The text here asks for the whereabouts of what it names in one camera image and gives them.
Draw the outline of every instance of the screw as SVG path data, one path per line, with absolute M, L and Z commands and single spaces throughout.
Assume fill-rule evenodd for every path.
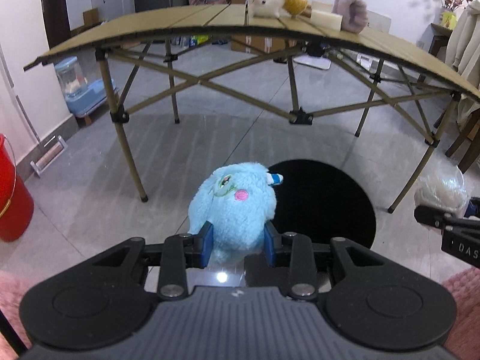
M 292 292 L 297 296 L 309 296 L 315 292 L 315 287 L 307 283 L 295 284 Z
M 183 294 L 184 289 L 177 284 L 167 284 L 160 288 L 160 294 L 169 298 L 176 298 Z

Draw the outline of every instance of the pink rug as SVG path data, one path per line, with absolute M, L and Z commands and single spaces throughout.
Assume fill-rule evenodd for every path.
M 460 272 L 443 286 L 457 303 L 457 320 L 445 347 L 462 360 L 480 360 L 480 269 Z
M 30 283 L 25 280 L 21 280 L 7 272 L 0 271 L 0 310 L 2 310 L 8 322 L 10 322 L 27 347 L 30 347 L 31 344 L 20 322 L 18 306 L 20 305 L 23 295 L 30 287 Z M 0 360 L 13 360 L 16 358 L 16 353 L 10 345 L 8 345 L 3 335 L 0 334 Z

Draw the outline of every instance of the blue pet feeder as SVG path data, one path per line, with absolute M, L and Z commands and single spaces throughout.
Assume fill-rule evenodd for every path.
M 76 56 L 58 62 L 55 72 L 67 107 L 76 117 L 89 115 L 105 101 L 103 81 L 98 79 L 88 84 Z

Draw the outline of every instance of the table top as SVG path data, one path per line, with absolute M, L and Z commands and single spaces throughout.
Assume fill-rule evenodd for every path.
M 121 16 L 83 32 L 25 66 L 49 64 L 88 48 L 109 49 L 132 40 L 147 42 L 177 35 L 263 35 L 316 41 L 376 56 L 431 76 L 480 102 L 480 91 L 442 61 L 404 39 L 365 28 L 360 34 L 335 31 L 303 16 L 249 19 L 242 4 L 190 5 Z
M 445 28 L 444 26 L 435 23 L 430 23 L 430 25 L 433 30 L 440 35 L 446 36 L 447 38 L 450 38 L 452 35 L 453 30 L 450 30 L 449 28 Z

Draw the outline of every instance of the clear plastic bag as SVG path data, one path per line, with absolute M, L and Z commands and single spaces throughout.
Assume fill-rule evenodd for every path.
M 458 167 L 438 163 L 425 169 L 417 180 L 415 205 L 427 205 L 463 217 L 470 201 L 465 180 Z

